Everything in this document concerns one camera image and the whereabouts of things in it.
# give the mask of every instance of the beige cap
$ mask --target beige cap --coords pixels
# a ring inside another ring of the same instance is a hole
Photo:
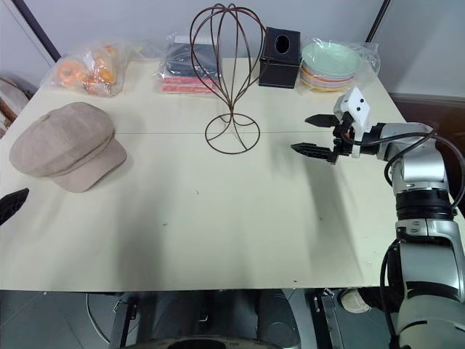
[[[15,141],[9,160],[18,171],[50,177],[73,193],[86,191],[126,160],[106,112],[76,102],[31,124]]]

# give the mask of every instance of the shoe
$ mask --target shoe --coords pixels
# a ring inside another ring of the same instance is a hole
[[[339,302],[349,313],[361,314],[371,309],[371,306],[363,301],[357,289],[346,289],[339,294]]]

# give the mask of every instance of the cap brim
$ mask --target cap brim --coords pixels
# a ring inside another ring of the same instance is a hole
[[[126,160],[126,151],[114,138],[90,161],[70,173],[52,177],[52,180],[63,189],[72,193],[82,193],[92,187],[109,171]]]

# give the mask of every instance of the mint green plate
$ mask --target mint green plate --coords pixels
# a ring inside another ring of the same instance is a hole
[[[362,65],[356,51],[329,41],[307,45],[302,50],[302,59],[311,73],[328,78],[349,78],[354,76]]]

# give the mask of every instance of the gray floor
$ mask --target gray floor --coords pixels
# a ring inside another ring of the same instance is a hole
[[[316,348],[312,319],[304,291],[284,290],[299,327],[303,349]],[[113,308],[117,297],[92,294],[90,308],[107,337],[113,325]],[[157,313],[162,313],[169,296],[158,297]],[[337,309],[344,347],[387,348],[387,329],[381,312],[349,314]],[[131,322],[127,345],[137,339],[139,318]],[[2,291],[0,294],[1,349],[104,349],[107,345],[98,337],[86,313],[85,295],[67,292]]]

